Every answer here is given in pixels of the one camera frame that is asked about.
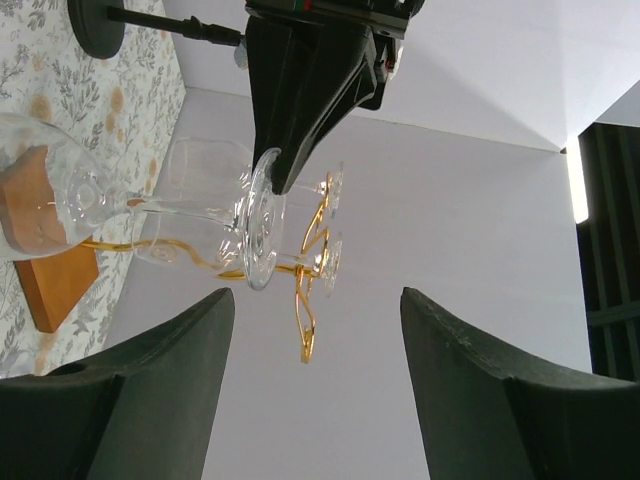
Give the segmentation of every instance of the clear wine glass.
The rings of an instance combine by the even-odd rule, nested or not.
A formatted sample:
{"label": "clear wine glass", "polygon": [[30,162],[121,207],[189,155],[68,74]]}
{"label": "clear wine glass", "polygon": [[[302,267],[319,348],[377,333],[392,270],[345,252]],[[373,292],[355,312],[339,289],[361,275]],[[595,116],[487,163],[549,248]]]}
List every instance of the clear wine glass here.
{"label": "clear wine glass", "polygon": [[[238,172],[241,177],[251,176],[252,153],[243,145],[219,140],[204,140],[199,138],[178,138],[173,143],[167,156],[169,179],[172,186],[188,190],[194,177],[189,172],[197,170],[200,175],[214,179],[216,172],[211,162],[212,158],[237,157],[244,165]],[[330,217],[334,218],[340,204],[342,193],[344,162],[339,162],[334,172],[320,182],[297,181],[293,188],[301,191],[313,192],[321,197],[327,196],[327,209]]]}
{"label": "clear wine glass", "polygon": [[0,259],[55,255],[84,242],[115,215],[154,212],[215,224],[238,242],[252,288],[263,289],[271,278],[286,202],[273,194],[269,175],[278,149],[265,152],[249,178],[211,158],[225,184],[212,202],[122,189],[82,145],[31,117],[0,113],[0,135]]}

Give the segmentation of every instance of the black round base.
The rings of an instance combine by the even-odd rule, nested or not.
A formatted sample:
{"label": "black round base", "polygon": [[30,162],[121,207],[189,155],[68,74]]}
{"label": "black round base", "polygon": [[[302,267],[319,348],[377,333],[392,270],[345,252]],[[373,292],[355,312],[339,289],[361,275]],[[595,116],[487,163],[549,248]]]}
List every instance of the black round base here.
{"label": "black round base", "polygon": [[122,46],[122,22],[107,18],[107,7],[124,8],[124,0],[67,0],[73,33],[82,49],[93,58],[113,57]]}

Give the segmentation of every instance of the patterned tablecloth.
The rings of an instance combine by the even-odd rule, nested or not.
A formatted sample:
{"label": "patterned tablecloth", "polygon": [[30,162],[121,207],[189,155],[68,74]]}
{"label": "patterned tablecloth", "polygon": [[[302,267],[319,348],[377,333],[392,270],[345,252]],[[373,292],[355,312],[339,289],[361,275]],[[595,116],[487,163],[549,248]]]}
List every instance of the patterned tablecloth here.
{"label": "patterned tablecloth", "polygon": [[[125,4],[164,15],[160,0]],[[0,110],[57,125],[130,190],[153,190],[184,96],[165,32],[128,26],[118,55],[95,60],[73,36],[66,0],[0,0]],[[143,220],[114,218],[94,238],[129,241]],[[99,351],[130,262],[131,254],[99,252],[98,280],[52,335],[35,329],[13,264],[0,263],[0,363],[26,349],[43,374]]]}

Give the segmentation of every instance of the fluorescent light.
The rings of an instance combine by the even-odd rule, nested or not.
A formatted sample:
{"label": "fluorescent light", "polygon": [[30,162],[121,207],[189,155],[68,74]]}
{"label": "fluorescent light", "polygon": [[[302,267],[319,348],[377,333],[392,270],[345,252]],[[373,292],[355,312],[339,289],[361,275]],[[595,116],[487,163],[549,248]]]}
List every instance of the fluorescent light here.
{"label": "fluorescent light", "polygon": [[587,206],[587,188],[584,183],[582,156],[580,155],[580,142],[578,142],[578,138],[571,139],[569,143],[567,143],[566,149],[573,216],[575,217],[576,223],[582,223],[589,218],[589,207]]}

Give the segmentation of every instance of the wooden board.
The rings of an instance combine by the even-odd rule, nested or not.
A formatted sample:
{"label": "wooden board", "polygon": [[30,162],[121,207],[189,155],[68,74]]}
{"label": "wooden board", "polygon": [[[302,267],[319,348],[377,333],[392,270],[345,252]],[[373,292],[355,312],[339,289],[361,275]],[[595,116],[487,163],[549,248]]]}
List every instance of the wooden board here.
{"label": "wooden board", "polygon": [[[47,177],[47,146],[25,149],[0,173],[0,222],[17,252],[43,255],[66,248]],[[52,257],[15,262],[36,328],[55,332],[98,278],[95,252],[76,247]]]}

